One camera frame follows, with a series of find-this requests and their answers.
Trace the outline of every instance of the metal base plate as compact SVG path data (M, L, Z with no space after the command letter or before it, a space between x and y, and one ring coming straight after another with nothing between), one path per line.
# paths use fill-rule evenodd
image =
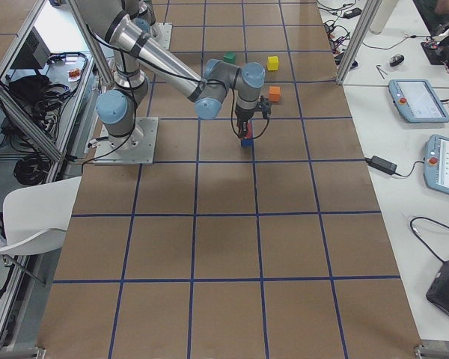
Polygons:
M162 32L162 36L157 40L158 43L165 49L169 50L171 42L171 29L173 28L173 25L171 22L163 22L156 23L156 26L158 26Z
M153 156L155 154L156 133L158 132L158 117L137 117L136 126L140 126L143 130L144 137L132 150L115 151L101 159L95 159L97 165L144 165L153 164ZM103 126L100 136L108 136L108 131ZM100 157L111 152L113 147L108 141L99 142L95 157Z

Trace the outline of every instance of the computer mouse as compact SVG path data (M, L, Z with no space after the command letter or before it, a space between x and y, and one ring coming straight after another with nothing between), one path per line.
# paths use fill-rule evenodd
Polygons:
M404 56L401 54L394 55L391 60L389 60L389 65L391 67L397 66L404 61Z

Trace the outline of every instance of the orange cube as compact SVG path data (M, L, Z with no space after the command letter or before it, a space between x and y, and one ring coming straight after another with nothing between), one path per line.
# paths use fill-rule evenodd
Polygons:
M269 86L269 101L279 102L281 99L281 88L279 86Z

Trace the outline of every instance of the yellow cube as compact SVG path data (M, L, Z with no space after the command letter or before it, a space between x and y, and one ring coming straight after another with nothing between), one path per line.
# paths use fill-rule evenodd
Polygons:
M268 62L266 63L268 71L277 71L279 67L278 56L268 56Z

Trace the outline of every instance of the green cube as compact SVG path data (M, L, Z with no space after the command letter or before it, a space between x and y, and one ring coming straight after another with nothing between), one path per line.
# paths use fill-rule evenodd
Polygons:
M236 63L236 54L234 52L227 52L223 56L223 61L228 62L229 64L235 64Z

